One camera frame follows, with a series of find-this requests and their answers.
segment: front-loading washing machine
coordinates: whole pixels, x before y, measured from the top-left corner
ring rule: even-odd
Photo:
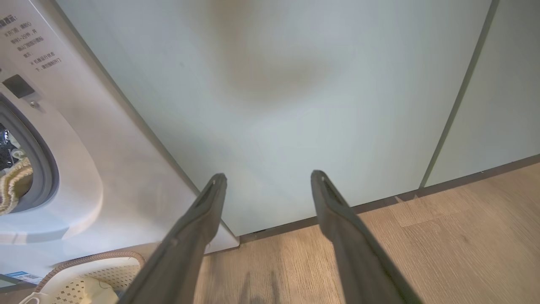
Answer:
[[[2,202],[0,274],[159,242],[198,191],[54,2],[3,0],[0,43],[0,175],[32,171]],[[206,252],[238,244],[222,223]]]

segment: white laundry basket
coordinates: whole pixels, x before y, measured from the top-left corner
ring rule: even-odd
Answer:
[[[47,303],[79,304],[83,290],[80,281],[93,277],[109,284],[115,292],[125,290],[143,267],[145,260],[136,252],[106,252],[62,263],[36,287],[35,293],[50,295]]]

